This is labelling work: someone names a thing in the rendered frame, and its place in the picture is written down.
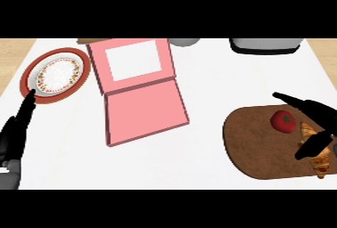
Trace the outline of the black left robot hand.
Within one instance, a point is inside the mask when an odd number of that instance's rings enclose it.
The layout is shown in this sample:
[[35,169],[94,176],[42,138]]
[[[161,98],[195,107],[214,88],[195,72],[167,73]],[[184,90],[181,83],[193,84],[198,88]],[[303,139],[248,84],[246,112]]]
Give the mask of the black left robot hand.
[[0,130],[0,166],[3,166],[3,162],[7,162],[10,159],[20,160],[22,158],[26,143],[26,129],[35,109],[34,94],[35,90],[31,89],[20,103],[17,115],[7,119],[3,129]]

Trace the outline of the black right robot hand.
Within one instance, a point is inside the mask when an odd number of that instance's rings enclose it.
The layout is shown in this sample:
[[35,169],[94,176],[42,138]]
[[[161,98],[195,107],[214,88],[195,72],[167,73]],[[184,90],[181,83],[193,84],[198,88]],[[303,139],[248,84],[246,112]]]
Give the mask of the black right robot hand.
[[303,143],[294,158],[311,158],[319,155],[322,150],[328,147],[332,139],[337,137],[337,110],[311,100],[300,100],[292,96],[280,93],[273,93],[272,96],[280,99],[288,105],[297,108],[311,121],[323,128],[322,132],[310,135],[307,141]]

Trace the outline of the red tomato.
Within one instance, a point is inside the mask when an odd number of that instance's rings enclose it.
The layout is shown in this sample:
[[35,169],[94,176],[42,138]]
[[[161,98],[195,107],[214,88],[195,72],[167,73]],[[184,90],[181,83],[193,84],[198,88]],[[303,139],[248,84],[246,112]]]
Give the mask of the red tomato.
[[295,130],[295,118],[285,110],[277,110],[270,117],[272,128],[283,134],[292,133]]

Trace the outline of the brown wooden cutting board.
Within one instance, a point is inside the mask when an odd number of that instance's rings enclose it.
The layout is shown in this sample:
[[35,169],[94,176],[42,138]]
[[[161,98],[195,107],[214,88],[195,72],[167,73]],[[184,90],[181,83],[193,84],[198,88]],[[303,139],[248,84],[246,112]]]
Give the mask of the brown wooden cutting board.
[[[270,126],[277,110],[291,113],[295,122],[292,133],[285,134]],[[323,128],[289,105],[244,107],[232,111],[223,122],[223,145],[238,170],[249,177],[267,180],[316,176],[307,159],[295,159],[303,140],[300,123],[306,122],[316,132]]]

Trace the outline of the pink open cardboard box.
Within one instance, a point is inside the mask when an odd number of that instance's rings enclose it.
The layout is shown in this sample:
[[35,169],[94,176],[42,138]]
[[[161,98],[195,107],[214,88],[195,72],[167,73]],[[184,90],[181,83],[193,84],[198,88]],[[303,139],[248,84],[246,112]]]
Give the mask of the pink open cardboard box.
[[187,125],[168,40],[113,38],[87,49],[103,95],[106,145]]

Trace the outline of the golden croissant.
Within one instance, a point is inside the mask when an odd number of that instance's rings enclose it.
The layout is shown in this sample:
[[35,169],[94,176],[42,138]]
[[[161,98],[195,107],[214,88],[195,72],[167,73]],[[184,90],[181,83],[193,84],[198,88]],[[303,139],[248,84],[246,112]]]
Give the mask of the golden croissant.
[[[306,122],[301,122],[300,123],[300,133],[303,136],[303,140],[298,143],[298,146],[303,146],[303,144],[307,142],[309,137],[313,134],[316,134],[317,132],[314,131],[314,129]],[[313,171],[314,171],[319,179],[323,178],[325,174],[329,171],[329,153],[331,153],[331,150],[328,147],[325,147],[316,157],[307,158],[309,164],[313,168]]]

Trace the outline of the white patterned plate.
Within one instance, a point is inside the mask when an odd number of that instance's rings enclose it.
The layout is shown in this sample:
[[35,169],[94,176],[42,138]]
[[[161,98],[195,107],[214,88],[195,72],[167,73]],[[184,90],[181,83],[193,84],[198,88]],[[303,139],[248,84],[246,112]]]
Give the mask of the white patterned plate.
[[41,97],[60,94],[78,82],[82,67],[82,60],[72,53],[51,55],[32,67],[28,88]]

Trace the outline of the red round placemat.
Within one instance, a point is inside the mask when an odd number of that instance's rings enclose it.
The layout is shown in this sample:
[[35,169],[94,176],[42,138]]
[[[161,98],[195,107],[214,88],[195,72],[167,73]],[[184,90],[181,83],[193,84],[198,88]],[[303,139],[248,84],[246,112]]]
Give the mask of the red round placemat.
[[42,59],[45,59],[51,55],[65,54],[65,53],[72,53],[82,60],[84,67],[82,67],[81,78],[79,78],[78,82],[75,83],[75,85],[66,91],[63,91],[60,94],[48,96],[48,97],[41,97],[40,95],[34,94],[35,102],[38,104],[53,103],[53,102],[63,100],[79,89],[79,87],[84,84],[85,79],[88,77],[88,74],[90,74],[90,58],[88,58],[87,54],[76,48],[68,47],[68,48],[54,49],[50,52],[47,52],[45,54],[42,54],[34,60],[34,62],[29,64],[29,66],[26,67],[26,69],[23,71],[20,81],[19,81],[19,91],[20,91],[22,96],[26,96],[26,94],[29,93],[29,90],[31,90],[28,88],[28,76],[29,76],[29,72],[32,70],[32,67],[38,64],[38,62]]

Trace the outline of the grey and black appliance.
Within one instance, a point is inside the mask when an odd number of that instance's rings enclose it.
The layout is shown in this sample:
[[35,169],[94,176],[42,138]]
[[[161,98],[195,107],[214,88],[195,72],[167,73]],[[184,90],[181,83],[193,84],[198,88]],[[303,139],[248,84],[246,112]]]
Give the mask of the grey and black appliance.
[[294,53],[303,38],[230,38],[230,48],[236,53],[275,55]]

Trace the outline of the brown wooden object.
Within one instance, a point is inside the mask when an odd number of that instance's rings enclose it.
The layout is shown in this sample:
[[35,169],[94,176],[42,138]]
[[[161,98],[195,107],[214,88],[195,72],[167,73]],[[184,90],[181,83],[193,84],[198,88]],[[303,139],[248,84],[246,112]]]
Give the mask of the brown wooden object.
[[78,38],[76,43],[78,45],[90,45],[96,43],[106,43],[110,38]]

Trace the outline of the grey round object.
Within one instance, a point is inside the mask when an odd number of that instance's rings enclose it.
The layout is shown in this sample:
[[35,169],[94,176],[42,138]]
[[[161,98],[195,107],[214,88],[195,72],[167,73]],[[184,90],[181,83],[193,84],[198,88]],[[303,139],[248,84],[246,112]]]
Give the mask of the grey round object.
[[198,38],[170,38],[168,42],[174,46],[186,47],[192,46],[198,42]]

